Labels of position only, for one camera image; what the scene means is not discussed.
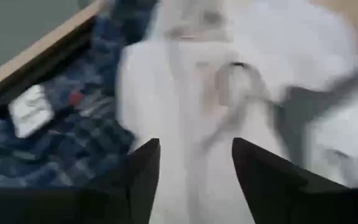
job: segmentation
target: wooden frame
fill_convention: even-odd
[[[94,17],[102,2],[103,0],[97,0],[90,4],[0,66],[0,106],[8,104],[12,98],[48,74],[69,55],[88,45]]]

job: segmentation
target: blue checkered cloth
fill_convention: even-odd
[[[19,139],[12,121],[0,119],[0,187],[81,187],[121,165],[134,137],[116,121],[117,65],[122,49],[143,37],[155,2],[106,3],[91,48],[41,84],[57,114],[50,124]],[[83,95],[75,107],[71,93]]]

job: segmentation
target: plaid blanket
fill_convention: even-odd
[[[84,186],[120,166],[134,137],[115,119],[114,87],[122,49],[139,41],[156,0],[108,1],[90,49],[41,83],[55,119],[26,139],[0,119],[0,187]],[[70,97],[80,95],[75,106]]]

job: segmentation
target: white card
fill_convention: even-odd
[[[15,134],[26,138],[49,122],[54,112],[45,97],[44,87],[34,85],[9,104]]]

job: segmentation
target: white cloth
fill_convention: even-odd
[[[172,2],[162,1],[161,9],[173,10]],[[289,84],[324,89],[327,81],[354,67],[352,33],[340,19],[304,1],[286,10],[266,4],[257,2],[248,11],[243,1],[225,1],[232,42],[164,40],[172,21],[169,11],[160,10],[151,38],[126,49],[118,82],[121,123],[135,133],[137,146],[150,138],[159,138],[162,146],[150,223],[253,223],[234,170],[232,139],[242,137],[286,158],[261,101],[249,102],[244,120],[207,149],[201,147],[228,110],[218,105],[205,78],[219,63],[238,59],[256,66],[274,100],[282,98]],[[180,13],[172,14],[177,18]],[[309,20],[296,22],[304,17]]]

